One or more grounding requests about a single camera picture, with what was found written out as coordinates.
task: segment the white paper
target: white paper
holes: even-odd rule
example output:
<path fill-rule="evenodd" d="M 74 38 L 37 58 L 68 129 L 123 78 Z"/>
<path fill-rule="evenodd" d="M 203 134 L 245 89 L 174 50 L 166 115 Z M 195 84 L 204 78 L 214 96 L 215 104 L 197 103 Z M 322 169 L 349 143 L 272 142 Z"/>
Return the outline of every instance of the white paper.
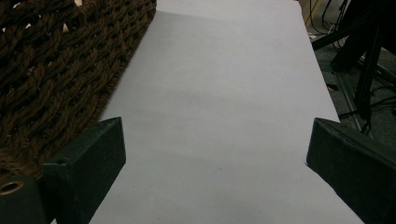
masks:
<path fill-rule="evenodd" d="M 337 116 L 298 5 L 264 5 L 157 11 L 102 117 L 127 163 L 92 223 L 361 223 L 304 164 L 314 117 Z"/>

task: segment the metal ring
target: metal ring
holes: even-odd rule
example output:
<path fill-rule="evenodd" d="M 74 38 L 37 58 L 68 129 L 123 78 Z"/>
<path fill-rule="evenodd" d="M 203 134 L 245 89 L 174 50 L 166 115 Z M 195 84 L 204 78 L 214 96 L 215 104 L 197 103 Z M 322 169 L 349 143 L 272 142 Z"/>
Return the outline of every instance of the metal ring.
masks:
<path fill-rule="evenodd" d="M 7 195 L 13 193 L 23 187 L 22 181 L 11 181 L 0 188 L 0 195 Z"/>

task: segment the cable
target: cable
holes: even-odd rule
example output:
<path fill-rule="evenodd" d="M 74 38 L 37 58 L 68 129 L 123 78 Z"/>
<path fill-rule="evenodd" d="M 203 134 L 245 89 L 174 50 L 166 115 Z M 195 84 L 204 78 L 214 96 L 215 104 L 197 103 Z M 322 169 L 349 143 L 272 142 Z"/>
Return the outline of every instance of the cable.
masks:
<path fill-rule="evenodd" d="M 376 105 L 383 105 L 386 101 L 393 100 L 393 99 L 396 99 L 396 96 L 391 96 L 391 97 L 385 98 L 385 99 L 383 99 L 383 100 L 380 100 L 380 101 L 378 101 L 378 102 L 376 102 L 376 103 L 370 105 L 370 107 L 374 107 L 374 106 L 376 106 Z M 396 102 L 391 102 L 391 103 L 388 103 L 388 104 L 385 104 L 385 105 L 392 105 L 392 104 L 394 104 L 394 103 L 396 103 Z M 352 115 L 355 115 L 355 114 L 357 114 L 357 113 L 359 113 L 359 110 L 349 111 L 349 112 L 346 112 L 346 113 L 344 113 L 344 114 L 338 115 L 338 118 L 339 118 L 339 119 L 346 119 L 346 118 L 348 118 L 348 117 L 350 117 L 350 116 L 352 116 Z"/>
<path fill-rule="evenodd" d="M 333 25 L 334 25 L 334 30 L 333 31 L 334 32 L 338 30 L 338 28 L 340 26 L 340 23 L 341 23 L 341 20 L 344 18 L 344 14 L 345 14 L 345 9 L 346 8 L 347 8 L 347 0 L 344 0 L 343 3 L 341 4 L 341 6 L 338 8 L 340 10 L 340 13 L 338 14 L 337 22 L 333 23 Z M 342 47 L 341 44 L 340 44 L 340 40 L 332 42 L 332 46 L 335 48 L 335 50 L 337 50 L 337 52 Z"/>
<path fill-rule="evenodd" d="M 361 133 L 365 133 L 366 129 L 368 129 L 368 131 L 366 133 L 366 134 L 368 134 L 371 131 L 371 121 L 369 119 L 366 120 L 363 127 L 361 128 Z"/>
<path fill-rule="evenodd" d="M 381 110 L 384 110 L 384 109 L 391 109 L 394 106 L 395 105 L 382 106 L 381 108 L 378 108 L 377 110 L 372 110 L 372 112 L 377 112 L 377 111 L 381 111 Z"/>
<path fill-rule="evenodd" d="M 319 30 L 315 27 L 314 21 L 312 20 L 312 10 L 313 10 L 313 9 L 312 9 L 312 0 L 309 0 L 309 19 L 311 20 L 311 26 L 312 26 L 312 28 L 314 28 L 314 30 L 315 30 L 316 32 L 318 32 L 319 34 L 321 34 L 321 35 L 326 35 L 325 33 L 319 31 Z"/>
<path fill-rule="evenodd" d="M 325 15 L 326 15 L 326 12 L 327 12 L 327 8 L 329 8 L 329 5 L 330 5 L 330 3 L 332 2 L 332 0 L 329 0 L 328 2 L 327 2 L 327 5 L 326 5 L 326 7 L 324 8 L 324 10 L 323 10 L 323 13 L 322 13 L 322 26 L 326 29 L 326 30 L 331 30 L 332 29 L 332 27 L 330 28 L 330 29 L 328 29 L 327 27 L 326 27 L 326 25 L 324 24 L 324 22 L 325 22 L 325 20 L 324 20 L 324 18 L 325 18 Z"/>
<path fill-rule="evenodd" d="M 379 90 L 382 90 L 382 89 L 391 89 L 391 90 L 393 90 L 393 89 L 395 89 L 395 87 L 394 86 L 380 86 L 380 87 L 372 89 L 371 90 L 371 94 L 374 94 L 375 91 L 379 91 Z"/>
<path fill-rule="evenodd" d="M 330 27 L 329 33 L 328 35 L 332 32 L 332 28 L 334 27 L 335 23 L 332 24 L 332 26 Z M 334 45 L 334 42 L 332 42 L 332 46 L 335 48 L 335 50 L 338 52 L 338 48 Z"/>
<path fill-rule="evenodd" d="M 310 35 L 324 35 L 324 34 L 311 34 L 311 33 L 309 33 Z"/>

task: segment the tripod leg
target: tripod leg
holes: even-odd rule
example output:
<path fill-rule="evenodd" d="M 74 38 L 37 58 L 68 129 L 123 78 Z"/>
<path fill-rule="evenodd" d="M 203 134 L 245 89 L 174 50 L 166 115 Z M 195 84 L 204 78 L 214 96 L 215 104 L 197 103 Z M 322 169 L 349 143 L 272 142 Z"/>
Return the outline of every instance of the tripod leg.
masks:
<path fill-rule="evenodd" d="M 333 43 L 339 39 L 342 39 L 348 35 L 351 35 L 357 31 L 359 31 L 359 29 L 365 27 L 366 25 L 367 25 L 366 22 L 364 22 L 363 20 L 356 21 L 353 24 L 350 24 L 346 27 L 339 29 L 337 32 L 326 35 L 326 36 L 322 37 L 321 39 L 312 42 L 312 48 L 314 50 L 321 49 L 321 48 L 323 48 L 327 45 L 330 45 L 331 43 Z"/>
<path fill-rule="evenodd" d="M 343 47 L 332 60 L 332 70 L 347 72 L 361 55 L 367 50 L 369 37 L 365 36 L 367 30 L 350 35 Z"/>
<path fill-rule="evenodd" d="M 379 27 L 376 27 L 373 33 L 373 41 L 369 42 L 363 69 L 361 71 L 361 77 L 355 94 L 356 107 L 358 108 L 361 117 L 366 120 L 371 118 L 370 88 L 373 82 L 376 63 L 378 62 L 383 38 Z"/>

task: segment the rope weave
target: rope weave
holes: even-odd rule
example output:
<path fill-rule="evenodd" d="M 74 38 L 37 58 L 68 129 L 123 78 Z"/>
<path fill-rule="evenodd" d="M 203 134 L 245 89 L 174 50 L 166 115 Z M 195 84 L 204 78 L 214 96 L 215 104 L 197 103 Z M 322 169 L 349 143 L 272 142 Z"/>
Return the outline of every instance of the rope weave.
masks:
<path fill-rule="evenodd" d="M 44 161 L 98 120 L 155 8 L 0 0 L 0 182 L 39 178 Z"/>

